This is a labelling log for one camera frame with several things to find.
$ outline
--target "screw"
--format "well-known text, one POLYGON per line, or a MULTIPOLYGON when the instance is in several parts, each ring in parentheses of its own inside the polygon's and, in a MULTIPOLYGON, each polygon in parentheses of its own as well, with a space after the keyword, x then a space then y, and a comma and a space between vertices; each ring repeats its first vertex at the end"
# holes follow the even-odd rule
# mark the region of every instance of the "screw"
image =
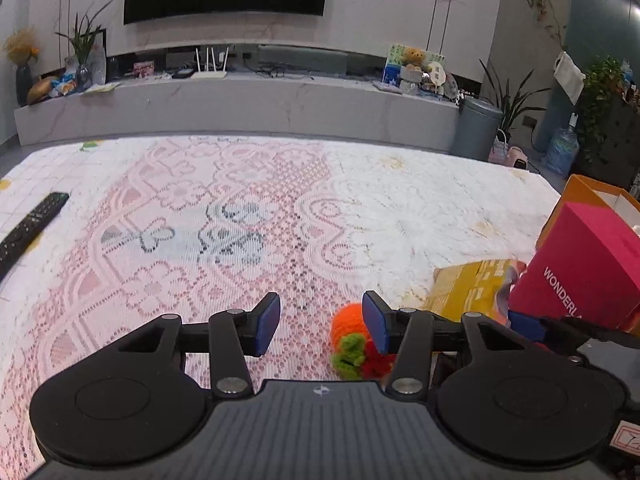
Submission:
POLYGON ((216 387, 224 394, 239 394, 244 391, 249 384, 240 377, 225 377, 216 383, 216 387))
POLYGON ((418 393, 422 389, 422 383, 412 377, 402 377, 396 379, 391 384, 391 387, 399 394, 411 395, 418 393))

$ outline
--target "pink lace fabric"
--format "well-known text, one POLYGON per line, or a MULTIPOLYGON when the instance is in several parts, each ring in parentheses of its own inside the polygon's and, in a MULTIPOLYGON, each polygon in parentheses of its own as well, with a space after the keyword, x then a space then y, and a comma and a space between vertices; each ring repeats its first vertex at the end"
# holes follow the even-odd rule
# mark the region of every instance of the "pink lace fabric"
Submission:
MULTIPOLYGON (((110 187, 46 298, 28 306, 0 393, 0 478, 42 462, 28 418, 37 387, 163 313, 204 322, 274 290, 282 317, 268 354, 249 362, 255 387, 334 378, 330 320, 362 288, 329 176, 320 142, 158 140, 110 187)), ((208 386, 205 357, 189 356, 187 373, 208 386)))

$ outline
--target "black remote control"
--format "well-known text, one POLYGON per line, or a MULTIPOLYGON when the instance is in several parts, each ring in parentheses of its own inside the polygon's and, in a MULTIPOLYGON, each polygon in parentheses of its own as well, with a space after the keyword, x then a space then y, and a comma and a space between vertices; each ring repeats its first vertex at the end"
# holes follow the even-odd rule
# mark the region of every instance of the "black remote control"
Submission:
POLYGON ((67 200, 67 193, 51 193, 0 242, 0 282, 67 200))

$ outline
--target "white towel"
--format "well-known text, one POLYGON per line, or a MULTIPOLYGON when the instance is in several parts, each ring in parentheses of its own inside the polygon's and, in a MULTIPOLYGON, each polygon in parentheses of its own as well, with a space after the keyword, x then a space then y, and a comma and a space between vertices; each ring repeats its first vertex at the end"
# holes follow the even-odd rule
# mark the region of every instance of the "white towel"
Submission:
POLYGON ((564 89, 566 94, 571 99, 571 102, 575 105, 578 102, 578 97, 582 93, 584 88, 584 78, 586 77, 580 69, 575 65, 571 57, 563 52, 556 59, 556 71, 554 77, 556 81, 560 83, 560 86, 564 89))

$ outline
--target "label with red border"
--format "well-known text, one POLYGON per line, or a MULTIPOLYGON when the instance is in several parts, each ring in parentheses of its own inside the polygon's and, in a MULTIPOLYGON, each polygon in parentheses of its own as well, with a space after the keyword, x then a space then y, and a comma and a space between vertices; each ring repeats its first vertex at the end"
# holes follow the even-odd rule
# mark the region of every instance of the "label with red border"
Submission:
POLYGON ((609 445, 632 455, 640 456, 640 426, 621 420, 609 445))

